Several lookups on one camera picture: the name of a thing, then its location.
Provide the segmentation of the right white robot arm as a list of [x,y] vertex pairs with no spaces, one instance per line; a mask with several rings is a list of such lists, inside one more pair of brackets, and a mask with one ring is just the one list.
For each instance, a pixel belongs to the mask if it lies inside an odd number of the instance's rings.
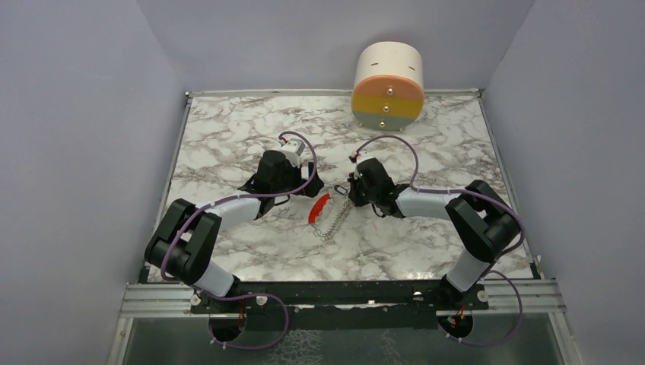
[[351,157],[348,197],[357,207],[371,205],[382,217],[428,217],[450,221],[464,246],[432,297],[448,309],[469,300],[469,291],[521,232],[516,214],[484,181],[458,192],[419,192],[396,184],[375,157]]

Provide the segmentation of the red keychain with metal chain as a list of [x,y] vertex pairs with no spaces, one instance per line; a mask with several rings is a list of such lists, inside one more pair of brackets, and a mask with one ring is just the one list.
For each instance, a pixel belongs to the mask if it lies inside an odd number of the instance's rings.
[[329,241],[338,232],[347,219],[353,204],[346,195],[338,193],[324,193],[307,215],[307,223],[313,230],[313,235],[321,241]]

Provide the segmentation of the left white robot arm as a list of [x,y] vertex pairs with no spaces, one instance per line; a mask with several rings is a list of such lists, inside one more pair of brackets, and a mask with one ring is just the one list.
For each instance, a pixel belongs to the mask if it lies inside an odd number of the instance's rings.
[[164,274],[210,293],[221,312],[239,302],[237,277],[211,260],[218,234],[266,215],[278,197],[316,197],[324,186],[314,162],[303,167],[286,153],[266,151],[257,171],[231,197],[200,208],[185,199],[173,201],[149,241],[145,261]]

